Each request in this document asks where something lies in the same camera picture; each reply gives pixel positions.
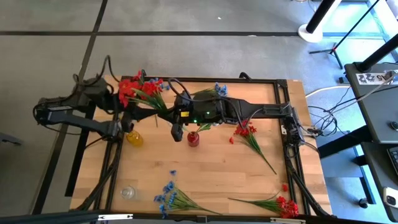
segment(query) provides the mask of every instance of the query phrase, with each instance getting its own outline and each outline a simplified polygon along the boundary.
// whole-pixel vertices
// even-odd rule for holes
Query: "red flower bunch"
[[[259,154],[262,157],[262,159],[268,164],[268,166],[272,169],[274,174],[276,174],[274,168],[272,168],[272,166],[267,161],[266,157],[263,155],[260,145],[257,143],[256,137],[254,136],[254,133],[257,132],[257,129],[254,126],[251,126],[250,124],[252,124],[252,122],[249,122],[248,120],[244,120],[242,122],[242,126],[244,128],[242,128],[240,125],[238,125],[234,132],[234,135],[241,136],[244,139],[245,144],[247,146],[249,146],[254,152]],[[231,144],[234,144],[234,139],[231,137],[229,139],[229,142]]]
[[[246,125],[248,125],[248,121],[247,120],[243,121],[242,125],[244,127],[246,127]],[[238,134],[240,136],[246,137],[249,134],[256,133],[256,132],[257,132],[257,129],[254,126],[247,126],[244,129],[242,127],[238,126],[238,127],[236,127],[234,134]]]
[[[151,82],[144,82],[141,75],[141,71],[138,71],[137,75],[131,79],[125,79],[119,82],[120,102],[124,107],[127,107],[129,100],[133,100],[159,109],[157,108],[158,103],[162,106],[164,105],[162,97],[160,96],[163,80],[160,78],[151,80]]]
[[[276,199],[276,202],[280,208],[281,218],[293,218],[299,215],[299,208],[293,200],[286,202],[286,199],[283,196],[279,196]]]
[[[256,200],[256,201],[247,201],[236,198],[229,198],[229,199],[257,205],[258,207],[265,208],[272,212],[278,213],[281,218],[293,218],[299,215],[299,208],[297,204],[294,203],[294,201],[289,200],[288,202],[286,202],[286,199],[282,196],[273,199],[275,196],[267,200]]]

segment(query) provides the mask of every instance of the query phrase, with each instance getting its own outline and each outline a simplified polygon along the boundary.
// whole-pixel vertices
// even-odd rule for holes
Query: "wooden table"
[[[117,83],[109,77],[106,80],[117,91]],[[297,109],[302,125],[311,126],[302,82],[288,80],[287,83],[291,104]],[[220,84],[227,84],[230,97],[242,98],[250,103],[275,103],[272,85]],[[209,88],[214,83],[195,82],[184,85],[193,93]],[[171,107],[175,99],[174,92],[165,91],[162,95],[167,106]],[[96,110],[94,119],[106,121],[111,120],[112,116]],[[252,122],[258,131],[257,141],[277,175],[255,152],[239,143],[237,138],[234,144],[229,143],[236,126],[213,126],[209,131],[200,133],[199,146],[192,148],[188,146],[186,133],[181,142],[174,142],[170,135],[171,126],[160,118],[157,118],[157,124],[154,116],[138,122],[134,129],[144,138],[144,145],[134,148],[128,141],[123,141],[111,210],[123,213],[159,213],[159,204],[153,202],[154,196],[162,193],[163,186],[171,180],[169,171],[175,169],[177,186],[202,207],[224,215],[276,216],[268,210],[227,199],[266,199],[275,195],[283,183],[287,183],[278,119],[252,119]],[[190,124],[187,128],[193,131],[197,126]],[[97,138],[98,134],[90,133],[87,143]],[[306,137],[306,141],[316,144],[312,138]],[[102,141],[86,149],[70,208],[79,206],[98,183],[105,147],[106,142]],[[318,153],[307,146],[301,146],[300,153],[307,188],[323,209],[331,213]],[[135,188],[137,195],[134,199],[126,200],[122,198],[121,190],[129,185]],[[295,191],[299,212],[303,213],[297,186]],[[101,208],[104,207],[107,187],[103,192]],[[288,192],[281,192],[280,195],[289,198]],[[178,213],[192,215],[206,212]]]

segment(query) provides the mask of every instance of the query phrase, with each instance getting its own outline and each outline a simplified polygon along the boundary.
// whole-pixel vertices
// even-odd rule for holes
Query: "concrete floor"
[[[101,0],[3,0],[0,31],[91,31],[100,5]],[[347,31],[365,10],[364,4],[342,4],[337,16],[332,16],[334,19],[326,25],[327,32]],[[306,2],[290,0],[115,0],[108,3],[100,30],[296,32],[312,14]],[[356,32],[378,29],[373,19],[367,17]],[[140,68],[149,75],[175,77],[237,77],[245,71],[253,78],[302,80],[305,92],[310,93],[336,85],[343,71],[332,56],[308,52],[329,49],[339,39],[324,38],[321,43],[309,44],[299,37],[97,37],[85,77],[99,72],[104,56],[110,54],[113,70],[120,75],[133,75]],[[56,137],[56,133],[35,124],[32,108],[40,97],[66,96],[71,92],[72,74],[79,72],[88,41],[89,37],[0,35],[0,102],[7,108],[0,111],[0,131],[24,141],[20,147],[0,144],[0,216],[30,212]],[[361,61],[383,43],[382,39],[347,39],[338,53],[343,63]],[[384,61],[393,59],[389,55]],[[330,108],[344,92],[339,89],[319,93],[309,98],[308,104]],[[349,91],[346,98],[352,97]],[[341,129],[353,130],[363,125],[356,105],[336,117]],[[77,140],[76,136],[67,136],[65,140],[45,213],[69,208],[70,199],[63,195]],[[344,187],[353,190],[358,185]],[[365,211],[359,207],[352,207],[349,212],[339,209],[333,206],[333,198],[333,211],[338,216],[360,219]]]

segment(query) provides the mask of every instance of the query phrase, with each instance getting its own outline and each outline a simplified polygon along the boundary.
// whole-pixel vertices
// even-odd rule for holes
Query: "yellow vase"
[[[126,135],[127,141],[133,146],[141,147],[144,143],[144,139],[137,131],[132,131]]]

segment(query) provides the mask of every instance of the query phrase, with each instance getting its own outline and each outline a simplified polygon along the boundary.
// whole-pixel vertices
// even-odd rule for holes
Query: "camera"
[[[387,196],[387,203],[389,203],[390,205],[395,205],[396,202],[396,198],[394,198],[393,196]]]
[[[390,187],[384,187],[383,191],[383,202],[388,206],[398,208],[398,190],[392,189]]]

